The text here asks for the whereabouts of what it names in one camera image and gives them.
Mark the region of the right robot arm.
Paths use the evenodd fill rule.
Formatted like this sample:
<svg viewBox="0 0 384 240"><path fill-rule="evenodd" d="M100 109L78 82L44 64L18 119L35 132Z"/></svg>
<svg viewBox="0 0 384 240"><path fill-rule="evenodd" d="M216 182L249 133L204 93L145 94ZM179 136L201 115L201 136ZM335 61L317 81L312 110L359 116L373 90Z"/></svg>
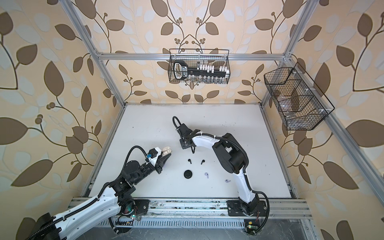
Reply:
<svg viewBox="0 0 384 240"><path fill-rule="evenodd" d="M176 116L172 121L180 136L182 149L191 149L192 153L197 147L213 150L224 170L235 176L240 210L244 215L253 216L258 213L257 208L260 207L266 211L266 217L269 216L269 199L264 192L252 189L247 176L248 155L233 135L227 133L223 136L215 136L203 133L201 130L193 131L182 124Z"/></svg>

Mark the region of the black round charging case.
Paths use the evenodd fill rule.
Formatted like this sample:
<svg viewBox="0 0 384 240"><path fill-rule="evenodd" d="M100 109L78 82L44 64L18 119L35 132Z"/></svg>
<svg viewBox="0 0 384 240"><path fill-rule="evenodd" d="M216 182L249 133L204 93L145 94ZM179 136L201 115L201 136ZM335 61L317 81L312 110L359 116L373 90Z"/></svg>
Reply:
<svg viewBox="0 0 384 240"><path fill-rule="evenodd" d="M184 172L184 178L190 179L193 176L193 172L191 170L186 170Z"/></svg>

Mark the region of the black tool with white parts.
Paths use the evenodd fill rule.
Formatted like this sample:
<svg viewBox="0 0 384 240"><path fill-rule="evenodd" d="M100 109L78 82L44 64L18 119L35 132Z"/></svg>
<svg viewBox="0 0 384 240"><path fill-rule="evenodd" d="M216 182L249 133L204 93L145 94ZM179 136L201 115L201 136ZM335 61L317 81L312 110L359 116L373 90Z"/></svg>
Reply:
<svg viewBox="0 0 384 240"><path fill-rule="evenodd" d="M215 67L214 65L203 64L196 62L196 64L187 64L185 61L177 60L171 66L171 73L174 74L175 79L178 80L223 80L229 79L231 72L227 66Z"/></svg>

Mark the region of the cream earbud charging case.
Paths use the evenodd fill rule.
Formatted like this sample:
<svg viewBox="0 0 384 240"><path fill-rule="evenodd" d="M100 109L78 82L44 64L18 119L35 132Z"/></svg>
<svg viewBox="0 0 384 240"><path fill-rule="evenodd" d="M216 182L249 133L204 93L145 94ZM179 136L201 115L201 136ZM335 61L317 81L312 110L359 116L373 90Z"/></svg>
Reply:
<svg viewBox="0 0 384 240"><path fill-rule="evenodd" d="M162 155L165 156L165 155L168 155L172 152L172 149L170 146L166 146L162 149Z"/></svg>

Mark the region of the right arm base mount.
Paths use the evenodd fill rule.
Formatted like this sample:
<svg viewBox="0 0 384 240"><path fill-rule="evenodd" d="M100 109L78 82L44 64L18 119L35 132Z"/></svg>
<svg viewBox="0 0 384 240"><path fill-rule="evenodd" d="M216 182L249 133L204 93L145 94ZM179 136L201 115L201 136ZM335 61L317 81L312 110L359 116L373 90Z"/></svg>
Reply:
<svg viewBox="0 0 384 240"><path fill-rule="evenodd" d="M244 230L248 235L255 236L262 230L269 218L270 203L268 200L261 201L258 197L249 203L241 199L229 200L227 209L230 217L251 217L249 220L245 220Z"/></svg>

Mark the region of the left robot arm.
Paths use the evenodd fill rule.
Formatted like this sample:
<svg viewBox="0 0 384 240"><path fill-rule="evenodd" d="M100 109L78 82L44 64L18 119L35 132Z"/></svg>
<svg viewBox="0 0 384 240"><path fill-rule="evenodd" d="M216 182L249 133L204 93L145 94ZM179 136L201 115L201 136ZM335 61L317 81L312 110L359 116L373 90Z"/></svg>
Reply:
<svg viewBox="0 0 384 240"><path fill-rule="evenodd" d="M41 216L34 226L29 240L75 240L102 221L112 221L112 217L138 212L132 197L135 186L153 172L160 174L172 154L170 147L158 147L145 152L140 146L133 146L128 152L140 150L145 162L131 161L126 157L118 177L103 185L100 192L87 201L65 212L51 216Z"/></svg>

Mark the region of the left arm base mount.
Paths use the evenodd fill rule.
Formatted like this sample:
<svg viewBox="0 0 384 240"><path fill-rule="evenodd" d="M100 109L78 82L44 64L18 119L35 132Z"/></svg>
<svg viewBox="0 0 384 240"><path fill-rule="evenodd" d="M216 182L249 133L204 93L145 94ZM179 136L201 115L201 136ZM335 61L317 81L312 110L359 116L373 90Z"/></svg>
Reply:
<svg viewBox="0 0 384 240"><path fill-rule="evenodd" d="M135 199L122 207L122 211L109 224L115 234L120 235L131 230L135 222L148 212L150 200Z"/></svg>

